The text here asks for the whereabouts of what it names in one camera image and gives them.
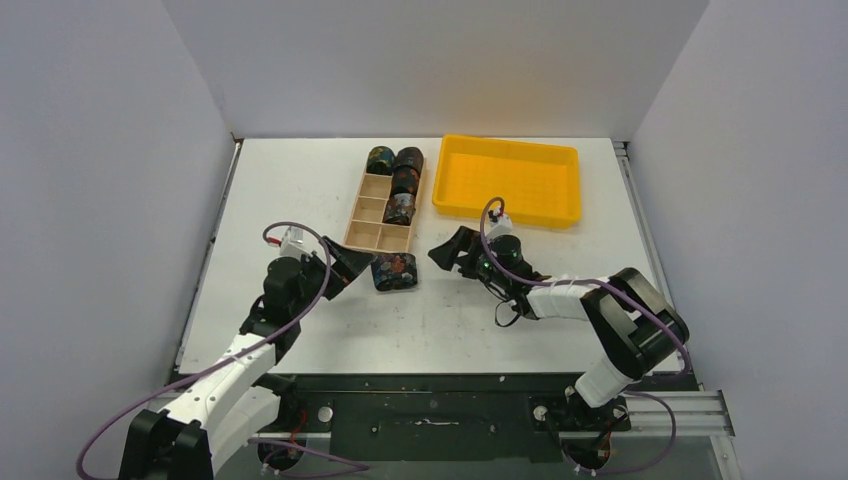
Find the wooden compartment box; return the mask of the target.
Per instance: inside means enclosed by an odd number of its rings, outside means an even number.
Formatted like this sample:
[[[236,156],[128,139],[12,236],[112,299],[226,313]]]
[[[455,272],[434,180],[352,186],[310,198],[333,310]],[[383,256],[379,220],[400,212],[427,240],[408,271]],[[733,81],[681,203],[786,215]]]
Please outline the wooden compartment box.
[[[427,158],[424,158],[411,224],[387,224],[383,217],[391,199],[392,177],[368,173],[363,168],[342,245],[372,253],[411,252],[418,223],[417,210],[422,204],[428,175]]]

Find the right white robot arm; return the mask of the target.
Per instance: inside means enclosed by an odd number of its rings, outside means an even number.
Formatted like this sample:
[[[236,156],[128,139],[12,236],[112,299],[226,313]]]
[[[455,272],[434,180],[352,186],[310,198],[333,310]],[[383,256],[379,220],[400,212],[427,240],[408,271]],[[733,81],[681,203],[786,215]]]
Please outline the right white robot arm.
[[[690,331],[663,295],[637,269],[599,279],[554,278],[524,259],[518,237],[482,239],[461,226],[428,256],[445,271],[477,280],[520,318],[588,322],[603,349],[601,360],[575,382],[565,402],[568,421],[593,427],[605,405],[684,347]]]

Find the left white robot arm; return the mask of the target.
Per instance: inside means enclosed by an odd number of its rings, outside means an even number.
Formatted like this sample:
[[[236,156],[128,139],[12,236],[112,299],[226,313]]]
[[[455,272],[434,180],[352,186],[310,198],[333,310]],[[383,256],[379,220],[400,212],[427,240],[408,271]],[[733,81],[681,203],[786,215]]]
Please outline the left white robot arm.
[[[325,259],[284,242],[220,368],[190,382],[160,409],[136,415],[119,478],[212,479],[259,430],[282,431],[296,422],[293,381],[270,371],[291,350],[301,319],[318,300],[335,298],[376,258],[328,237],[321,241]]]

